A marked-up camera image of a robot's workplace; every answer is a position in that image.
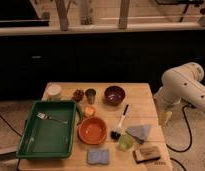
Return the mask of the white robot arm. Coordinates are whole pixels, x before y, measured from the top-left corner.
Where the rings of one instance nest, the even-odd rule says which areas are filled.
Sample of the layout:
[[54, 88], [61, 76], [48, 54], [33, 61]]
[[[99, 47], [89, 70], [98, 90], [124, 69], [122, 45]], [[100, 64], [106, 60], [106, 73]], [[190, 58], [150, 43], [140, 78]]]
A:
[[166, 70], [161, 77], [162, 86], [153, 96], [158, 122], [165, 125], [172, 115], [171, 108], [185, 100], [205, 113], [205, 86], [202, 66], [189, 62]]

